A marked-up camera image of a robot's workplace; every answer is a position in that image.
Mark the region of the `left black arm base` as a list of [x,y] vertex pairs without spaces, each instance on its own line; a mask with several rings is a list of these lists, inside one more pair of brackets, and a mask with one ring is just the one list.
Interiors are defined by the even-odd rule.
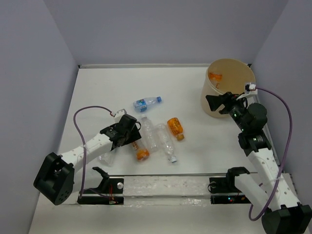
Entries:
[[111,177],[100,167],[93,167],[92,170],[101,176],[100,183],[91,188],[86,188],[78,197],[80,205],[123,205],[124,204],[124,178]]

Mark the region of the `tall orange label bottle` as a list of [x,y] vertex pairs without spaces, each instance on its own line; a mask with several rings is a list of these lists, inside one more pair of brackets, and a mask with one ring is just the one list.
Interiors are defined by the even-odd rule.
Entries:
[[150,156],[148,149],[145,147],[141,139],[132,142],[131,145],[138,161],[146,160]]

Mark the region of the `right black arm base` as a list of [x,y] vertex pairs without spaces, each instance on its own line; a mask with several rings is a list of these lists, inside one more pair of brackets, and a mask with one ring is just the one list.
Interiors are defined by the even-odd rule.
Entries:
[[228,169],[224,177],[211,177],[207,189],[211,194],[211,204],[250,204],[248,198],[234,185],[234,178],[250,174],[245,167]]

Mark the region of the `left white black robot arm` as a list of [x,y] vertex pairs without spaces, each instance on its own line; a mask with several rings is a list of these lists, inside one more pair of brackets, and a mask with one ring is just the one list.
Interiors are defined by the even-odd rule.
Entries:
[[138,120],[129,115],[115,115],[115,123],[100,130],[88,142],[57,155],[48,154],[34,180],[34,187],[54,205],[62,204],[77,190],[75,174],[82,170],[79,184],[84,189],[86,165],[98,156],[141,139]]

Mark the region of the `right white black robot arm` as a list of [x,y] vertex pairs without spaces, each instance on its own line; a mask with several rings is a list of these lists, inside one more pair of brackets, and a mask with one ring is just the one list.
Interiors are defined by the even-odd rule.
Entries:
[[312,219],[312,209],[303,205],[290,189],[282,175],[282,166],[275,161],[272,145],[263,128],[267,123],[267,110],[259,103],[247,104],[245,95],[227,92],[207,95],[211,111],[229,114],[241,133],[238,142],[247,159],[256,169],[261,182],[254,181],[244,167],[230,168],[224,185],[229,191],[239,190],[258,209],[251,221],[261,220],[267,234],[303,234]]

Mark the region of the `orange bottle white cap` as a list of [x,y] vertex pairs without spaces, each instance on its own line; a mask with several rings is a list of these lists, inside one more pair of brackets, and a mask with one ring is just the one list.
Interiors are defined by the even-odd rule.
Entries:
[[209,72],[208,73],[208,77],[209,77],[210,80],[213,80],[213,81],[216,81],[216,82],[222,81],[222,74],[220,74],[220,73]]

